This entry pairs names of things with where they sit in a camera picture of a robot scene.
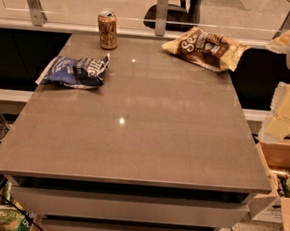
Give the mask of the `brown chip bag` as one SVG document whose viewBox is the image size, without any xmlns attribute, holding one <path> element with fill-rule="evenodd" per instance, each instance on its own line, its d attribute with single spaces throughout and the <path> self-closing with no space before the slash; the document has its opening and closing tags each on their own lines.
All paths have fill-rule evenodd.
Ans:
<svg viewBox="0 0 290 231">
<path fill-rule="evenodd" d="M 212 34 L 199 27 L 193 27 L 161 47 L 166 52 L 213 72 L 234 71 L 243 53 L 250 48 L 237 39 Z"/>
</svg>

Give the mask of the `blue chip bag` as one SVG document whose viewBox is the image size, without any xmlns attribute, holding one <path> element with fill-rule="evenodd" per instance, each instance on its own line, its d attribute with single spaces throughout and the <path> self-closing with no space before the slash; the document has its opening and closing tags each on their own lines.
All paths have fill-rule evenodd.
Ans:
<svg viewBox="0 0 290 231">
<path fill-rule="evenodd" d="M 92 89 L 103 85 L 110 55 L 95 58 L 71 59 L 57 56 L 45 67 L 35 83 L 57 83 L 74 89 Z"/>
</svg>

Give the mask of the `green snack bag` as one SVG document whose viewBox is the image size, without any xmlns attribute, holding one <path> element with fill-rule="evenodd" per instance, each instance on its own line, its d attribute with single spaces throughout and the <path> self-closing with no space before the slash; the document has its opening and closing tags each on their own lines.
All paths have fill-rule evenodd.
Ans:
<svg viewBox="0 0 290 231">
<path fill-rule="evenodd" d="M 12 206 L 0 205 L 0 231 L 30 231 L 36 215 L 22 213 Z"/>
</svg>

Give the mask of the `black office chair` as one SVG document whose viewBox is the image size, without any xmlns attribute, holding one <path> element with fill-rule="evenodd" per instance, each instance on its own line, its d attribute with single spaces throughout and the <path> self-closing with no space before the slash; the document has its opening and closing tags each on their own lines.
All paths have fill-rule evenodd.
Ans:
<svg viewBox="0 0 290 231">
<path fill-rule="evenodd" d="M 179 5 L 169 4 L 167 8 L 166 30 L 189 31 L 200 22 L 202 0 L 180 0 Z"/>
</svg>

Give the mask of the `orange soda can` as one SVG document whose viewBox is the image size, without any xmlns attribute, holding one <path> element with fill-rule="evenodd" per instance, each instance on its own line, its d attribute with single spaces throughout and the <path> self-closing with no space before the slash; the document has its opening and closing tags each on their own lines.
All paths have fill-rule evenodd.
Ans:
<svg viewBox="0 0 290 231">
<path fill-rule="evenodd" d="M 98 16 L 100 46 L 103 49 L 113 50 L 117 47 L 116 16 L 111 11 L 104 10 Z"/>
</svg>

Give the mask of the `upper grey drawer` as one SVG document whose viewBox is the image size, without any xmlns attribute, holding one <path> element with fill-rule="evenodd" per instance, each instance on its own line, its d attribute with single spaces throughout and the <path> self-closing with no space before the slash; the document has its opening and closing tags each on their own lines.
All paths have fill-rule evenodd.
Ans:
<svg viewBox="0 0 290 231">
<path fill-rule="evenodd" d="M 244 204 L 66 190 L 13 187 L 12 196 L 32 212 L 153 224 L 231 227 L 249 213 Z"/>
</svg>

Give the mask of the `middle metal railing bracket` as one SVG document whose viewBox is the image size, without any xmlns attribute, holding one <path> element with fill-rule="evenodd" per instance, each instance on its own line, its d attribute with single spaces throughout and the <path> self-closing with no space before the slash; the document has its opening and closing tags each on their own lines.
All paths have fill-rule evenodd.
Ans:
<svg viewBox="0 0 290 231">
<path fill-rule="evenodd" d="M 169 0 L 157 0 L 155 36 L 163 37 L 166 32 L 168 2 Z"/>
</svg>

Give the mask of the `left metal railing bracket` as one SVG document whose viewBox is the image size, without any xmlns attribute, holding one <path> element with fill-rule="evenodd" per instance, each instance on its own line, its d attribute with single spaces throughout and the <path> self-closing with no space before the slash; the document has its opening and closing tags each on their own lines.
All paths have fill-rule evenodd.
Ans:
<svg viewBox="0 0 290 231">
<path fill-rule="evenodd" d="M 30 19 L 35 27 L 42 27 L 47 22 L 46 14 L 41 6 L 40 0 L 27 0 L 30 11 Z"/>
</svg>

